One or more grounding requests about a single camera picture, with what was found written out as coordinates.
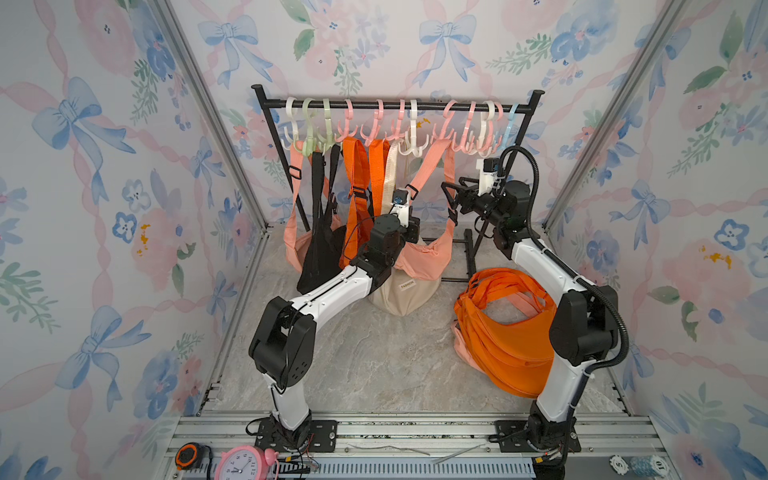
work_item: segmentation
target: strap buckle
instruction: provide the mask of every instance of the strap buckle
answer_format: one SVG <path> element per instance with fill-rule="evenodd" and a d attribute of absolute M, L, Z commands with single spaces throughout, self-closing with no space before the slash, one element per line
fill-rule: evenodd
<path fill-rule="evenodd" d="M 418 195 L 418 194 L 419 194 L 419 189 L 418 189 L 418 188 L 416 188 L 416 187 L 414 187 L 414 186 L 413 186 L 413 185 L 411 185 L 411 184 L 407 184 L 407 185 L 406 185 L 406 188 L 409 188 L 409 187 L 410 187 L 410 189 L 411 189 L 411 190 L 413 190 L 413 191 L 415 192 L 413 195 L 411 195 L 411 200 L 415 200 L 415 199 L 416 199 L 416 195 Z"/>
<path fill-rule="evenodd" d="M 294 175 L 294 174 L 292 173 L 292 170 L 295 170 L 295 171 L 299 172 L 299 176 L 297 177 L 296 175 Z M 298 168 L 298 167 L 294 167 L 293 165 L 289 165 L 289 166 L 288 166 L 288 174 L 289 174 L 289 175 L 290 175 L 292 178 L 295 178 L 295 179 L 297 179 L 297 180 L 301 180 L 301 169 L 300 169 L 300 168 Z"/>
<path fill-rule="evenodd" d="M 451 207 L 448 208 L 448 218 L 453 220 L 453 224 L 458 226 L 458 212 Z"/>
<path fill-rule="evenodd" d="M 363 200 L 368 200 L 368 195 L 366 194 L 368 191 L 365 188 L 362 187 L 355 187 L 352 186 L 352 190 L 349 192 L 349 196 L 347 198 L 352 198 L 352 195 L 355 196 L 355 198 L 362 198 Z"/>

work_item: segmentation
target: rack pole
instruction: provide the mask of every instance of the rack pole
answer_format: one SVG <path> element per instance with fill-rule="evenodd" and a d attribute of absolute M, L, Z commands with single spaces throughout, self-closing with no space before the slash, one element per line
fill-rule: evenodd
<path fill-rule="evenodd" d="M 533 114 L 536 113 L 536 107 L 538 107 L 538 102 L 539 100 L 541 100 L 541 96 L 543 94 L 544 94 L 543 90 L 533 90 L 533 93 L 531 94 L 531 100 L 528 102 L 528 106 L 530 108 L 528 109 L 528 112 L 525 113 L 525 116 L 523 117 L 523 122 L 520 124 L 520 130 L 518 131 L 518 136 L 517 138 L 515 138 L 515 145 L 523 145 L 523 140 L 525 139 L 525 133 L 528 131 L 528 125 L 531 124 L 531 119 L 533 118 Z M 517 155 L 518 155 L 517 150 L 511 153 L 511 157 L 509 159 L 509 161 L 511 161 L 511 165 L 515 164 L 515 157 L 517 157 Z M 482 223 L 482 228 L 480 229 L 480 235 L 478 236 L 478 241 L 475 242 L 475 248 L 472 251 L 472 257 L 477 256 L 478 250 L 480 250 L 480 243 L 482 242 L 482 239 L 485 237 L 485 231 L 487 229 L 488 229 L 488 221 L 485 220 Z"/>
<path fill-rule="evenodd" d="M 277 156 L 280 157 L 280 163 L 283 164 L 283 170 L 285 171 L 286 178 L 288 179 L 288 187 L 290 187 L 291 191 L 293 191 L 293 180 L 291 179 L 290 169 L 288 168 L 288 159 L 286 158 L 286 153 L 283 150 L 283 143 L 280 141 L 280 136 L 277 134 L 277 126 L 275 125 L 274 118 L 272 118 L 272 111 L 267 107 L 267 99 L 266 94 L 264 93 L 264 87 L 261 85 L 254 85 L 252 88 L 256 92 L 256 98 L 259 100 L 261 111 L 266 118 L 266 125 L 272 134 L 272 142 L 275 146 L 275 150 L 277 150 Z M 310 231 L 310 222 L 306 218 L 306 212 L 304 211 L 304 206 L 301 203 L 301 197 L 299 197 L 298 194 L 296 195 L 296 208 L 298 209 L 299 215 L 301 216 L 301 222 L 304 224 L 304 229 L 306 231 Z"/>

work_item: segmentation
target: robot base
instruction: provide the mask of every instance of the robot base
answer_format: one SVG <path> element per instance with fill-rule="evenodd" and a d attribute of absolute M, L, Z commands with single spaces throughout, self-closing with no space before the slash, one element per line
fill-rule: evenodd
<path fill-rule="evenodd" d="M 497 420 L 493 423 L 496 427 L 496 434 L 499 437 L 503 437 L 505 435 L 510 435 L 513 432 L 525 430 L 528 420 Z M 523 434 L 502 440 L 499 442 L 498 447 L 502 453 L 530 453 L 537 451 L 528 444 L 528 437 Z M 571 429 L 571 441 L 568 443 L 568 450 L 576 453 L 581 451 L 581 444 L 576 436 L 576 431 L 573 429 Z"/>
<path fill-rule="evenodd" d="M 277 425 L 274 417 L 259 422 L 254 446 L 276 452 L 295 452 L 299 450 L 312 453 L 333 453 L 336 450 L 336 430 L 339 423 L 336 420 L 310 420 L 309 431 L 302 435 L 302 445 L 296 445 L 292 439 L 286 439 L 281 425 Z"/>

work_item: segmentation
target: clothing rack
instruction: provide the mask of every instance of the clothing rack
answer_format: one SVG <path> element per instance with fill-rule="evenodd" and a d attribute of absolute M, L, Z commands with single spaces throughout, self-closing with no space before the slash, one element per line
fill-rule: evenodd
<path fill-rule="evenodd" d="M 267 98 L 266 92 L 264 91 L 264 86 L 261 84 L 255 84 L 251 85 L 251 88 L 256 92 L 256 97 L 259 101 L 259 105 L 261 106 L 261 110 L 264 112 L 264 117 L 266 118 L 266 125 L 270 129 L 270 134 L 272 135 L 272 142 L 275 148 L 277 149 L 277 155 L 280 157 L 280 163 L 283 165 L 283 170 L 286 174 L 286 179 L 288 179 L 288 186 L 290 187 L 291 191 L 293 191 L 293 182 L 291 181 L 291 175 L 290 175 L 290 165 L 288 163 L 288 157 L 286 156 L 286 152 L 283 149 L 283 144 L 280 142 L 280 135 L 277 133 L 277 126 L 275 125 L 275 120 L 272 118 L 272 114 L 266 114 L 270 109 L 272 108 L 285 108 L 286 106 L 286 100 L 284 98 Z M 527 104 L 519 104 L 517 109 L 515 110 L 516 114 L 523 114 L 523 122 L 520 124 L 520 130 L 518 131 L 518 136 L 515 138 L 515 145 L 521 145 L 523 139 L 525 138 L 525 133 L 528 130 L 528 125 L 531 124 L 531 119 L 533 118 L 534 113 L 536 112 L 536 107 L 538 106 L 538 102 L 541 99 L 541 96 L 544 94 L 543 90 L 533 90 L 533 93 L 531 94 L 531 99 L 528 101 Z M 303 99 L 297 99 L 294 101 L 294 103 L 302 104 Z M 383 102 L 384 110 L 399 110 L 400 109 L 400 102 L 399 101 L 385 101 Z M 330 107 L 335 109 L 346 109 L 347 104 L 346 101 L 338 101 L 334 100 L 330 102 Z M 472 104 L 469 103 L 455 103 L 451 106 L 452 111 L 469 111 L 469 109 L 472 107 Z M 512 109 L 513 105 L 507 104 L 502 105 L 502 110 L 505 113 L 508 113 Z M 323 101 L 322 100 L 315 100 L 311 101 L 309 104 L 309 108 L 324 108 Z M 361 110 L 378 110 L 379 109 L 379 102 L 378 101 L 352 101 L 352 108 L 358 108 Z M 445 110 L 445 103 L 437 102 L 437 101 L 427 101 L 427 102 L 419 102 L 419 110 L 429 110 L 429 111 L 443 111 Z M 477 103 L 475 104 L 475 111 L 488 111 L 488 105 L 485 103 Z M 511 158 L 509 161 L 514 162 L 515 157 L 517 156 L 517 151 L 513 151 L 511 153 Z M 304 224 L 304 228 L 306 231 L 310 231 L 310 222 L 307 220 L 306 212 L 304 211 L 304 206 L 301 202 L 301 197 L 298 195 L 296 196 L 296 208 L 299 211 L 299 216 L 301 217 L 301 221 Z M 478 236 L 478 239 L 476 242 L 473 243 L 472 241 L 472 231 L 468 228 L 464 230 L 464 238 L 463 239 L 454 239 L 453 243 L 463 243 L 465 246 L 465 254 L 467 257 L 467 275 L 468 278 L 457 278 L 457 277 L 450 277 L 445 276 L 442 279 L 446 282 L 468 282 L 470 278 L 472 278 L 475 273 L 477 273 L 477 266 L 475 265 L 475 255 L 477 254 L 478 250 L 480 249 L 480 243 L 482 242 L 483 238 L 486 238 L 485 231 L 488 229 L 488 221 L 484 221 L 482 228 L 478 233 L 480 235 Z M 434 239 L 425 238 L 424 241 L 433 241 Z"/>

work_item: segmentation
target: multi-hook hanger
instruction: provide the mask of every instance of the multi-hook hanger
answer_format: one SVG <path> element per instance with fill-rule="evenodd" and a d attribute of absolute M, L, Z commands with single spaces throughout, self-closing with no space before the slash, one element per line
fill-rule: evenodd
<path fill-rule="evenodd" d="M 427 138 L 424 141 L 424 144 L 419 146 L 416 143 L 416 120 L 419 118 L 419 103 L 417 100 L 411 100 L 411 126 L 409 128 L 410 133 L 410 139 L 406 137 L 406 150 L 402 150 L 402 144 L 398 147 L 398 150 L 401 155 L 409 155 L 413 154 L 415 157 L 421 157 L 422 153 L 424 152 L 424 149 L 427 145 L 429 145 L 429 135 L 427 135 Z"/>

